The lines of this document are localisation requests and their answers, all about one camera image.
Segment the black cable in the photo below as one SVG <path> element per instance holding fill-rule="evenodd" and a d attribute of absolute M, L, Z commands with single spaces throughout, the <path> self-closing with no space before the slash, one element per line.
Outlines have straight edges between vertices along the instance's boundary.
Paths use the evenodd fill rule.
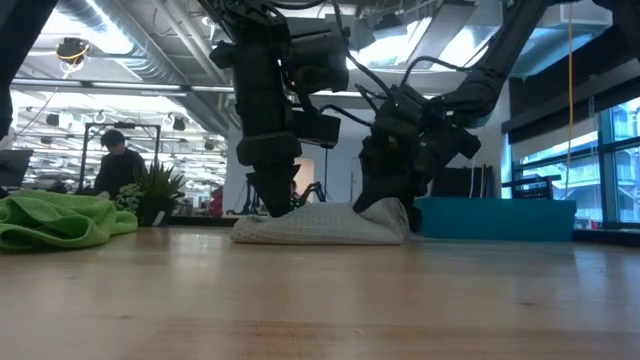
<path fill-rule="evenodd" d="M 364 92 L 366 92 L 368 95 L 370 95 L 371 97 L 373 97 L 375 99 L 378 99 L 378 100 L 387 100 L 388 99 L 388 97 L 386 97 L 385 95 L 380 95 L 380 94 L 374 93 L 373 91 L 367 89 L 366 87 L 364 87 L 364 86 L 362 86 L 360 84 L 355 84 L 354 86 L 356 88 L 358 88 L 358 87 L 362 88 L 362 90 Z"/>
<path fill-rule="evenodd" d="M 335 112 L 337 112 L 337 113 L 339 113 L 339 114 L 342 114 L 342 115 L 346 116 L 347 118 L 349 118 L 349 119 L 351 119 L 351 120 L 353 120 L 353 121 L 357 122 L 357 123 L 358 123 L 358 124 L 360 124 L 360 125 L 364 125 L 364 126 L 366 126 L 366 127 L 371 127 L 371 125 L 372 125 L 370 122 L 365 121 L 365 120 L 362 120 L 362 119 L 360 119 L 359 117 L 357 117 L 357 116 L 355 116 L 355 115 L 353 115 L 353 114 L 349 113 L 349 112 L 348 112 L 348 111 L 346 111 L 345 109 L 343 109 L 343 108 L 341 108 L 341 107 L 339 107 L 339 106 L 333 105 L 333 104 L 326 104 L 326 105 L 322 105 L 322 106 L 320 107 L 320 109 L 318 109 L 318 111 L 319 111 L 320 113 L 322 113 L 322 112 L 324 112 L 324 111 L 325 111 L 325 110 L 327 110 L 327 109 L 331 109 L 331 110 L 333 110 L 333 111 L 335 111 Z"/>
<path fill-rule="evenodd" d="M 307 9 L 311 9 L 314 6 L 322 5 L 325 2 L 327 2 L 327 0 L 315 0 L 315 1 L 311 1 L 311 2 L 306 3 L 306 4 L 299 4 L 299 5 L 283 4 L 283 3 L 279 3 L 277 1 L 269 1 L 269 2 L 274 7 L 277 7 L 277 8 L 280 8 L 280 9 L 285 9 L 285 10 L 307 10 Z"/>
<path fill-rule="evenodd" d="M 400 82 L 400 86 L 402 86 L 402 85 L 407 83 L 407 80 L 409 80 L 409 75 L 411 75 L 411 71 L 421 61 L 429 61 L 429 62 L 432 62 L 434 64 L 438 64 L 438 65 L 444 66 L 446 68 L 449 68 L 449 69 L 452 69 L 452 70 L 455 70 L 455 71 L 460 71 L 460 72 L 467 72 L 467 71 L 471 70 L 469 68 L 465 68 L 465 67 L 462 67 L 462 66 L 453 65 L 451 63 L 448 63 L 448 62 L 446 62 L 444 60 L 440 60 L 440 59 L 435 58 L 433 56 L 419 56 L 419 57 L 417 57 L 415 60 L 413 60 L 411 62 L 411 65 L 409 65 L 409 67 L 407 68 L 407 71 L 405 71 L 404 76 L 402 77 L 402 81 Z"/>
<path fill-rule="evenodd" d="M 367 102 L 367 104 L 369 104 L 369 107 L 371 107 L 373 111 L 378 113 L 378 107 L 376 106 L 376 104 L 374 104 L 373 100 L 371 100 L 371 98 L 369 97 L 367 89 L 365 89 L 363 86 L 358 84 L 355 84 L 355 88 L 358 90 L 358 92 L 360 93 L 362 98 Z"/>
<path fill-rule="evenodd" d="M 331 1 L 331 5 L 333 5 L 333 12 L 336 15 L 336 23 L 338 24 L 338 29 L 340 29 L 340 34 L 342 35 L 342 41 L 344 42 L 347 59 L 351 60 L 351 62 L 358 69 L 360 69 L 360 71 L 365 73 L 368 77 L 371 78 L 371 80 L 373 80 L 376 84 L 378 84 L 378 86 L 380 86 L 380 88 L 384 91 L 385 94 L 387 94 L 387 96 L 391 96 L 392 95 L 391 89 L 389 89 L 389 87 L 384 83 L 384 81 L 382 81 L 382 79 L 380 79 L 376 74 L 374 74 L 366 66 L 360 64 L 358 60 L 356 60 L 356 58 L 353 57 L 353 55 L 351 55 L 351 52 L 349 52 L 349 46 L 348 46 L 347 40 L 344 38 L 344 33 L 343 33 L 344 28 L 342 27 L 342 15 L 340 14 L 340 6 L 338 5 L 338 2 L 336 0 L 330 0 L 330 1 Z"/>
<path fill-rule="evenodd" d="M 327 170 L 329 170 L 329 149 L 325 148 L 324 149 L 324 193 L 325 194 L 327 193 Z"/>

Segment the person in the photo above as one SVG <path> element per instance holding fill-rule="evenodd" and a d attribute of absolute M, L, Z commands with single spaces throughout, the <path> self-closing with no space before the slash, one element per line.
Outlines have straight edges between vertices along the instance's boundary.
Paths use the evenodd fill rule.
<path fill-rule="evenodd" d="M 102 135 L 102 146 L 107 147 L 109 154 L 102 158 L 94 186 L 96 193 L 106 191 L 115 197 L 121 187 L 135 182 L 136 172 L 146 171 L 142 156 L 127 148 L 124 142 L 124 135 L 118 130 L 112 129 Z"/>
<path fill-rule="evenodd" d="M 211 192 L 211 204 L 209 206 L 209 214 L 211 217 L 222 217 L 222 194 L 223 187 L 219 187 Z"/>

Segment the white towel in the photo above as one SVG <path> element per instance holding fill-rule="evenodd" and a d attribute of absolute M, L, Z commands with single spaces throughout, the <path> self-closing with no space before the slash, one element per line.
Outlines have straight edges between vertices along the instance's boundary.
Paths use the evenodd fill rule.
<path fill-rule="evenodd" d="M 398 245 L 411 236 L 398 199 L 382 199 L 357 214 L 351 204 L 307 204 L 279 218 L 250 215 L 231 231 L 236 243 Z"/>

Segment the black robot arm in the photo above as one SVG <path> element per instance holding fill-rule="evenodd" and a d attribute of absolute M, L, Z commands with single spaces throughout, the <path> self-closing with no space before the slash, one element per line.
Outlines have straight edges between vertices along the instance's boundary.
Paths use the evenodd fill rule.
<path fill-rule="evenodd" d="M 412 229 L 417 230 L 421 215 L 413 207 L 414 198 L 426 193 L 427 184 L 457 154 L 469 159 L 476 154 L 480 142 L 466 129 L 488 121 L 515 61 L 547 7 L 571 1 L 514 1 L 481 59 L 472 68 L 457 68 L 468 75 L 450 93 L 426 100 L 404 80 L 393 87 L 393 96 L 379 109 L 371 135 L 363 141 L 363 191 L 354 210 L 361 212 L 382 198 L 397 197 Z M 599 0 L 598 4 L 613 11 L 614 26 L 624 30 L 630 48 L 637 48 L 640 3 Z"/>
<path fill-rule="evenodd" d="M 230 68 L 242 141 L 236 151 L 269 213 L 292 210 L 290 184 L 299 166 L 300 142 L 332 148 L 340 119 L 321 114 L 309 95 L 349 83 L 347 50 L 335 24 L 291 33 L 286 18 L 267 0 L 198 0 L 233 44 L 218 43 L 210 55 L 220 68 Z M 285 89 L 298 95 L 303 111 L 294 110 Z"/>

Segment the ceiling light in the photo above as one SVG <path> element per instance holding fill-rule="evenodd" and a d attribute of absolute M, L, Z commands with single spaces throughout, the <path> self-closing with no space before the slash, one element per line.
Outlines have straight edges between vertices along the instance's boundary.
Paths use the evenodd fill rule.
<path fill-rule="evenodd" d="M 96 124 L 102 124 L 107 119 L 107 116 L 100 110 L 97 114 L 93 115 L 93 122 Z"/>
<path fill-rule="evenodd" d="M 187 93 L 167 93 L 157 91 L 141 91 L 142 96 L 166 96 L 166 97 L 186 97 Z"/>
<path fill-rule="evenodd" d="M 215 148 L 216 148 L 216 145 L 211 139 L 207 139 L 207 141 L 204 142 L 204 149 L 205 150 L 211 151 L 211 150 L 213 150 Z"/>
<path fill-rule="evenodd" d="M 47 125 L 51 126 L 60 126 L 60 115 L 58 114 L 49 114 L 47 115 L 47 119 L 45 120 Z"/>
<path fill-rule="evenodd" d="M 43 86 L 59 86 L 59 87 L 81 87 L 80 81 L 74 80 L 50 80 L 50 79 L 13 79 L 11 85 L 43 85 Z"/>
<path fill-rule="evenodd" d="M 184 131 L 187 128 L 187 125 L 184 123 L 184 118 L 178 116 L 173 121 L 173 130 Z"/>
<path fill-rule="evenodd" d="M 162 84 L 145 84 L 145 83 L 118 83 L 95 81 L 92 83 L 97 88 L 121 88 L 134 90 L 180 90 L 180 85 L 162 85 Z"/>

